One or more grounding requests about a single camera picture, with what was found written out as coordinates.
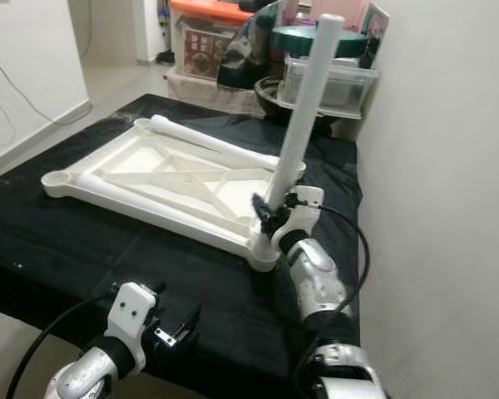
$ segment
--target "white plastic pipe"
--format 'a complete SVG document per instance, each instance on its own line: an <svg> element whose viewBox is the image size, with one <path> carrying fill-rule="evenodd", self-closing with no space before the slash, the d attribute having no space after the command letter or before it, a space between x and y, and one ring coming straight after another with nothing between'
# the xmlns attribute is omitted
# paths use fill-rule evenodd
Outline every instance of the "white plastic pipe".
<svg viewBox="0 0 499 399"><path fill-rule="evenodd" d="M245 158L250 160L255 167L274 170L278 163L275 156L262 155L258 152L253 152L251 150L238 147L237 145L226 143L225 141L218 140L210 135L195 131L194 129L180 125L179 123L172 122L165 116L152 116L151 129L157 133L170 135L176 139L189 141L192 144L201 145L211 150ZM299 175L299 169L297 169L296 172L296 175Z"/></svg>
<svg viewBox="0 0 499 399"><path fill-rule="evenodd" d="M284 138L279 163L269 187L268 204L277 210L284 203L284 196L298 179L299 165L303 162L314 121L324 95L331 62L342 31L343 18L323 14L319 18L318 34L309 56L309 67L301 83L298 102Z"/></svg>

